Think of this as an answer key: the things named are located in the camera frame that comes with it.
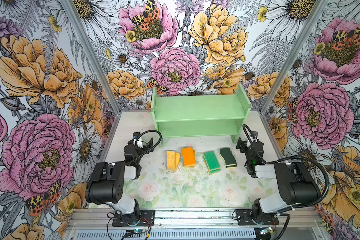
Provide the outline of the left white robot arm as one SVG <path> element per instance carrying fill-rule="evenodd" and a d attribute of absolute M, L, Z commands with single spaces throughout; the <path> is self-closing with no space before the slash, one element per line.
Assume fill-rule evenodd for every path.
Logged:
<path fill-rule="evenodd" d="M 153 152 L 161 140 L 162 134 L 157 130 L 135 132 L 124 147 L 123 161 L 95 165 L 87 183 L 85 199 L 87 203 L 113 209 L 114 226 L 137 226 L 144 219 L 137 200 L 124 194 L 124 183 L 140 177 L 142 157 Z"/>

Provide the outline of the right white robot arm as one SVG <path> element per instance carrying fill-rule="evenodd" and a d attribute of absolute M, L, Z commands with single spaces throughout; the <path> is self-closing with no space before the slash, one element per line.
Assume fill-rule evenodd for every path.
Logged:
<path fill-rule="evenodd" d="M 257 139 L 238 139 L 236 148 L 246 156 L 245 168 L 255 179 L 271 179 L 277 190 L 265 198 L 254 200 L 252 209 L 237 210 L 238 223 L 256 225 L 278 224 L 277 214 L 296 207 L 310 207 L 322 196 L 321 190 L 304 164 L 309 159 L 289 163 L 289 159 L 265 162 L 262 159 L 264 143 Z"/>

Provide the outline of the dark green scrub sponge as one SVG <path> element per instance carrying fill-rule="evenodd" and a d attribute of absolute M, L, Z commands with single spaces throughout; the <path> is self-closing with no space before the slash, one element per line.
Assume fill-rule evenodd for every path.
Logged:
<path fill-rule="evenodd" d="M 225 162 L 225 166 L 237 164 L 237 161 L 230 148 L 221 148 L 220 155 Z"/>
<path fill-rule="evenodd" d="M 226 165 L 226 168 L 227 168 L 227 169 L 236 168 L 236 167 L 237 167 L 237 164 L 234 164 L 234 165 Z"/>

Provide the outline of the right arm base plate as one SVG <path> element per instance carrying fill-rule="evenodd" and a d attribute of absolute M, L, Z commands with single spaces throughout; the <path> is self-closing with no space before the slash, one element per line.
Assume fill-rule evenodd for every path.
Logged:
<path fill-rule="evenodd" d="M 263 212 L 255 213 L 252 209 L 237 209 L 234 212 L 234 218 L 239 226 L 249 225 L 279 225 L 278 217 L 273 214 L 265 214 Z"/>

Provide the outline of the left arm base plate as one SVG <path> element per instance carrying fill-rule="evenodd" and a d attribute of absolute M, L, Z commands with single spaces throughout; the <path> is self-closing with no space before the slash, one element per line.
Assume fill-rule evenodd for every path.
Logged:
<path fill-rule="evenodd" d="M 115 212 L 112 220 L 113 227 L 153 227 L 155 223 L 155 210 L 140 210 L 132 214 L 122 215 Z"/>

